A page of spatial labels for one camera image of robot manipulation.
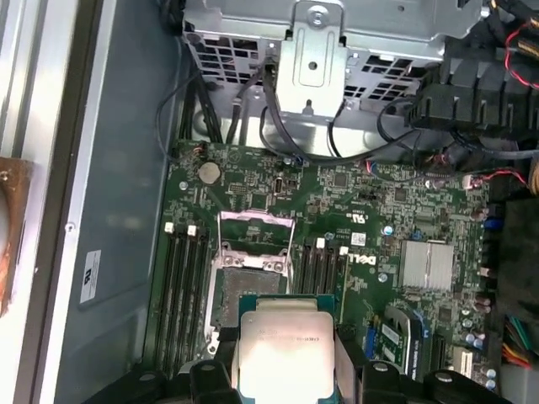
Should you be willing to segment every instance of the ram slot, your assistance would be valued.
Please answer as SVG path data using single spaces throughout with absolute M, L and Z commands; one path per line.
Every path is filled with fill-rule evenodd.
M 318 250 L 315 247 L 311 247 L 311 253 L 309 254 L 309 263 L 305 267 L 305 273 L 303 275 L 303 289 L 304 295 L 312 295 L 314 293 L 314 281 L 316 271 L 318 269 Z
M 196 253 L 196 261 L 193 272 L 192 284 L 190 290 L 193 291 L 189 298 L 189 307 L 191 316 L 189 317 L 189 333 L 187 334 L 188 343 L 185 345 L 182 358 L 184 362 L 196 359 L 197 342 L 199 337 L 200 313 L 202 312 L 201 302 L 204 289 L 205 274 L 208 263 L 208 235 L 205 229 L 200 229 L 199 248 Z
M 189 301 L 191 294 L 193 293 L 193 290 L 191 288 L 191 285 L 193 283 L 193 272 L 195 271 L 195 262 L 196 262 L 196 256 L 199 249 L 199 240 L 198 237 L 190 237 L 189 238 L 189 248 L 188 248 L 188 256 L 185 257 L 184 260 L 184 266 L 182 267 L 182 280 L 181 285 L 179 285 L 179 288 L 182 291 L 181 295 L 181 304 L 178 307 L 178 347 L 176 349 L 175 355 L 174 355 L 174 370 L 176 372 L 179 371 L 179 367 L 182 363 L 180 363 L 182 352 L 185 350 L 185 344 L 188 342 L 187 338 L 187 330 L 185 329 L 188 324 L 188 318 L 190 315 L 190 307 L 189 307 Z
M 170 364 L 170 344 L 173 343 L 173 329 L 175 318 L 175 306 L 178 301 L 178 290 L 176 283 L 178 279 L 179 263 L 184 259 L 186 235 L 183 232 L 177 233 L 176 247 L 174 249 L 173 263 L 169 268 L 167 281 L 165 284 L 165 300 L 163 316 L 165 317 L 163 328 L 163 350 L 162 350 L 162 370 L 167 374 Z
M 159 316 L 159 326 L 157 328 L 157 337 L 156 337 L 156 355 L 157 363 L 163 365 L 163 352 L 164 344 L 166 343 L 164 335 L 167 330 L 167 318 L 165 313 L 167 312 L 167 290 L 170 289 L 170 275 L 173 272 L 173 261 L 176 255 L 177 243 L 176 237 L 169 236 L 167 243 L 167 255 L 165 258 L 165 270 L 164 270 L 164 285 L 163 285 L 163 294 L 161 296 L 161 307 L 160 307 L 160 316 Z
M 297 282 L 296 292 L 297 293 L 305 293 L 305 279 L 307 277 L 307 273 L 309 272 L 309 264 L 311 262 L 311 253 L 312 253 L 312 247 L 308 244 L 305 244 L 303 246 L 302 251 L 302 260 L 300 262 L 300 268 L 298 270 L 299 281 Z
M 332 295 L 337 287 L 337 250 L 334 247 L 328 248 L 326 259 L 326 279 L 323 293 Z
M 328 273 L 328 250 L 317 249 L 317 261 L 314 269 L 314 295 L 325 293 L 326 276 Z

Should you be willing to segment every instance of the screw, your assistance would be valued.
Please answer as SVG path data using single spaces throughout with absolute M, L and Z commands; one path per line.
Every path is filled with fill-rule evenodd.
M 66 232 L 68 233 L 75 231 L 76 229 L 75 223 L 71 223 L 71 222 L 67 223 L 65 229 L 66 229 Z
M 389 370 L 387 365 L 382 362 L 376 362 L 372 365 L 372 367 L 374 368 L 374 370 L 377 370 L 379 372 L 387 372 Z
M 451 383 L 453 381 L 450 375 L 442 372 L 436 374 L 436 379 L 443 381 L 444 383 Z
M 322 25 L 322 16 L 322 13 L 319 11 L 312 13 L 312 23 L 315 25 Z

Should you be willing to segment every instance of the yellow wire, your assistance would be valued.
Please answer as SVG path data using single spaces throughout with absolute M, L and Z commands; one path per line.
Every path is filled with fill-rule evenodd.
M 509 345 L 507 345 L 506 343 L 504 343 L 504 348 L 507 349 L 507 352 L 509 352 L 515 358 L 520 359 L 521 361 L 528 363 L 528 359 L 524 358 L 522 355 L 519 355 L 513 349 L 509 348 Z

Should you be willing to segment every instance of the motherboard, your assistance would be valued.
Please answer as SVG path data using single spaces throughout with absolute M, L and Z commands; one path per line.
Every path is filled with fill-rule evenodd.
M 377 163 L 314 167 L 184 141 L 164 191 L 144 362 L 177 374 L 237 327 L 240 295 L 330 294 L 369 359 L 484 384 L 488 185 Z

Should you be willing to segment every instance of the heatsink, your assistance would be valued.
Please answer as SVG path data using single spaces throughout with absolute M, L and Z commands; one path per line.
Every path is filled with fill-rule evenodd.
M 454 252 L 453 246 L 438 242 L 403 242 L 399 286 L 451 290 Z

